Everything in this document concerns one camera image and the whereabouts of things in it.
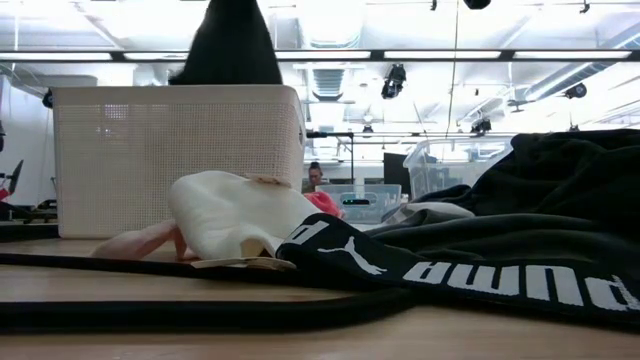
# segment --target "white plastic basket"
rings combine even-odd
[[[277,85],[53,90],[60,235],[105,238],[170,218],[166,194],[205,170],[300,190],[305,132]]]

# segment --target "computer monitor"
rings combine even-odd
[[[402,193],[411,198],[411,178],[409,170],[403,166],[407,155],[384,153],[384,183],[402,186]]]

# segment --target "wooden table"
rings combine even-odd
[[[85,255],[96,242],[38,240],[0,252]],[[153,260],[170,260],[171,248]],[[0,301],[318,300],[303,288],[91,271],[0,266]],[[640,336],[423,306],[367,325],[286,335],[56,335],[0,337],[1,360],[640,359]]]

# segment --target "plastic storage bin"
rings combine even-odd
[[[485,171],[512,150],[510,140],[487,137],[419,143],[404,161],[411,179],[412,198],[460,184],[473,186]],[[450,156],[454,153],[451,149],[456,148],[457,155],[468,157]]]
[[[318,185],[344,212],[351,224],[380,224],[385,214],[400,206],[400,185]]]

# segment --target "wall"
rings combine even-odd
[[[11,173],[24,160],[16,192],[8,201],[14,205],[37,205],[55,199],[51,177],[55,176],[53,116],[41,99],[12,87],[1,78],[0,119],[6,132],[0,153],[0,172]]]

